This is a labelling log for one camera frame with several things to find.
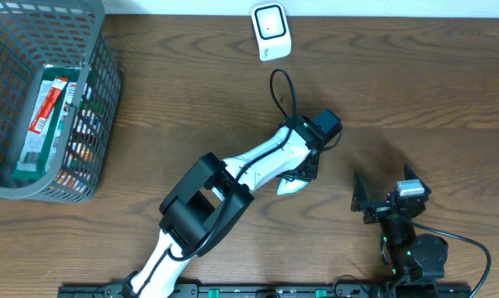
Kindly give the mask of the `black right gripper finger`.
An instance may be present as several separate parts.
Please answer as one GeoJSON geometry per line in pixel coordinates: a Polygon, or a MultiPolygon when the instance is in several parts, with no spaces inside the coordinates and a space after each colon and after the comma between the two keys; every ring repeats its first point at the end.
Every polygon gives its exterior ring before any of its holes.
{"type": "Polygon", "coordinates": [[[364,211],[368,207],[368,196],[365,185],[358,172],[354,173],[353,197],[351,210],[353,212],[364,211]]]}
{"type": "Polygon", "coordinates": [[[420,185],[424,189],[424,194],[425,195],[430,195],[431,194],[431,189],[427,186],[426,183],[422,181],[421,178],[417,176],[417,174],[413,171],[412,167],[409,164],[404,164],[404,176],[407,181],[409,180],[417,180],[419,181],[420,185]]]}

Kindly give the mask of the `mint green wipes packet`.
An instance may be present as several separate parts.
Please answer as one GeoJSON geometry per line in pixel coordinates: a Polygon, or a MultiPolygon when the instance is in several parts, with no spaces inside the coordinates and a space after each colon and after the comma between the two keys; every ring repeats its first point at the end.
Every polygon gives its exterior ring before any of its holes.
{"type": "Polygon", "coordinates": [[[302,180],[302,179],[294,179],[294,178],[281,178],[281,181],[278,185],[277,189],[277,194],[278,195],[288,195],[288,194],[293,194],[301,189],[303,189],[305,186],[307,186],[309,183],[308,180],[302,180]]]}

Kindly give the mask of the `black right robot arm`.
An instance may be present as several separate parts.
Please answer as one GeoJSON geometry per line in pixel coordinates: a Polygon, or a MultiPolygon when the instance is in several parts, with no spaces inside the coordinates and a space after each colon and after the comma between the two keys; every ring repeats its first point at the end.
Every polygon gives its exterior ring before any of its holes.
{"type": "Polygon", "coordinates": [[[365,224],[381,225],[382,261],[393,269],[392,278],[370,286],[370,297],[439,295],[436,281],[444,277],[449,246],[441,237],[415,232],[412,219],[425,211],[431,190],[409,166],[404,175],[385,200],[374,201],[361,176],[354,174],[351,210],[362,212],[365,224]]]}

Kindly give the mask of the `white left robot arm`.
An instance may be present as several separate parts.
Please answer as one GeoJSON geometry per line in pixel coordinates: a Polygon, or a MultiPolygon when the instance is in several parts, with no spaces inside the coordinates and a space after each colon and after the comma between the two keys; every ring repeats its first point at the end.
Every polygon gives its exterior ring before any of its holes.
{"type": "Polygon", "coordinates": [[[290,116],[268,141],[239,156],[200,157],[161,202],[160,233],[146,265],[126,283],[125,297],[167,297],[182,271],[212,250],[254,200],[278,177],[278,195],[304,188],[317,176],[319,156],[343,130],[325,109],[315,119],[290,116]]]}

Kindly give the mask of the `white barcode scanner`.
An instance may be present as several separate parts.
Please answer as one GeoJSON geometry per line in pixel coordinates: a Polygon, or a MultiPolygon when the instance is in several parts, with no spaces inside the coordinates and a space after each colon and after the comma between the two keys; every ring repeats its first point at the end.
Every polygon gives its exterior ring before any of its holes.
{"type": "Polygon", "coordinates": [[[280,3],[269,2],[254,7],[251,18],[261,61],[277,60],[291,53],[290,28],[280,3]]]}

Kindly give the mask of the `grey plastic mesh basket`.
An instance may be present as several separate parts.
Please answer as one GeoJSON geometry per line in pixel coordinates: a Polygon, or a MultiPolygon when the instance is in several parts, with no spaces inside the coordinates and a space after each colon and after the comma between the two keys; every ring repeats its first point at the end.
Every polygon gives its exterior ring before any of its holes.
{"type": "Polygon", "coordinates": [[[0,0],[0,198],[74,204],[94,197],[122,94],[104,17],[100,1],[0,0]],[[41,82],[58,75],[77,89],[55,118],[55,159],[42,177],[16,179],[41,82]]]}

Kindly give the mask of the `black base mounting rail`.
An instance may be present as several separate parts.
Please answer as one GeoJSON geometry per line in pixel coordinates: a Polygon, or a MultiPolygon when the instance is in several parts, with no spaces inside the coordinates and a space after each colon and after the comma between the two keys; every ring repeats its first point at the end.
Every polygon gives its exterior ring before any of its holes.
{"type": "Polygon", "coordinates": [[[398,286],[393,293],[378,285],[348,283],[336,286],[199,286],[177,284],[172,298],[322,298],[322,297],[468,297],[469,286],[456,284],[398,286]]]}

